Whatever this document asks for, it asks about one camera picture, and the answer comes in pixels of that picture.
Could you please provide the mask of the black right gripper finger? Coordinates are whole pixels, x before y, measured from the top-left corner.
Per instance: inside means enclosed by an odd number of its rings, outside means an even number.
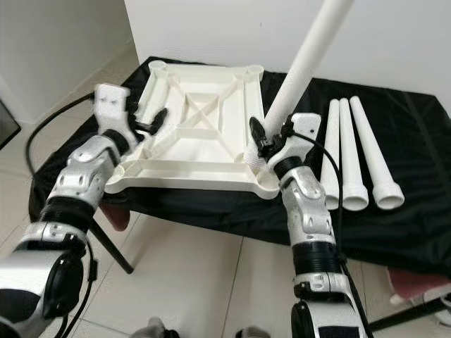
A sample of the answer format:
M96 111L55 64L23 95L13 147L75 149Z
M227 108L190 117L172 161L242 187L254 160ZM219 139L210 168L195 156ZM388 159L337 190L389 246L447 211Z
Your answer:
M268 136L260 120L257 117L252 116L249 119L249 127L252 142L254 142L257 151L268 152Z

